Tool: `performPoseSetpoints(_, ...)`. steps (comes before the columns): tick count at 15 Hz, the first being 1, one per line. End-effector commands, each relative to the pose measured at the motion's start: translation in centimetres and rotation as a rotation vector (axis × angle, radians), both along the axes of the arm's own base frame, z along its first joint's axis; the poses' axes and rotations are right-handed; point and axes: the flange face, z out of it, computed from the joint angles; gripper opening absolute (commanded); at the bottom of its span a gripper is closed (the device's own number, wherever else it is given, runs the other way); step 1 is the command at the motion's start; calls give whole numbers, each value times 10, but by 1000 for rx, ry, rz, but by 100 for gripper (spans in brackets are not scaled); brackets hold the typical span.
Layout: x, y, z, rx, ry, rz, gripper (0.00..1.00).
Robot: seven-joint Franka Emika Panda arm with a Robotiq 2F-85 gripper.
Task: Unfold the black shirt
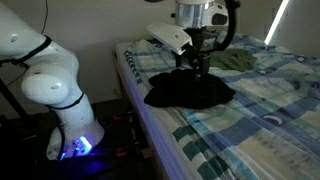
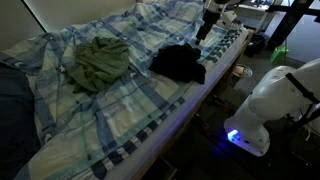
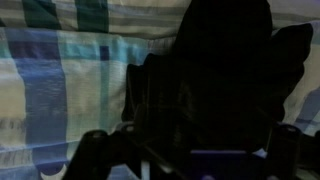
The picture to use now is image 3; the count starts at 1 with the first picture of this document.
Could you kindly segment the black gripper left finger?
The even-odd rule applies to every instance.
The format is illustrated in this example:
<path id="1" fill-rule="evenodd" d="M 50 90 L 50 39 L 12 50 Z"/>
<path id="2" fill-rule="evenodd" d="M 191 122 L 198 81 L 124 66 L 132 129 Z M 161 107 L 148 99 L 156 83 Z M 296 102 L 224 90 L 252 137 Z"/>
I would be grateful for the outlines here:
<path id="1" fill-rule="evenodd" d="M 116 136 L 102 130 L 86 132 L 62 180 L 107 180 Z"/>

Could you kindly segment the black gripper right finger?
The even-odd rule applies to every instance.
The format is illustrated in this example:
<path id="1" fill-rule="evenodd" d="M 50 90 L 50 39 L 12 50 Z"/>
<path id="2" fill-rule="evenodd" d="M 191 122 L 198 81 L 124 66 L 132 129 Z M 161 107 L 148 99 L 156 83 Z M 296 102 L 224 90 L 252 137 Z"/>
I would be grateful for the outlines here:
<path id="1" fill-rule="evenodd" d="M 294 180 L 302 132 L 288 124 L 277 125 L 271 134 L 266 157 L 266 175 L 276 180 Z"/>

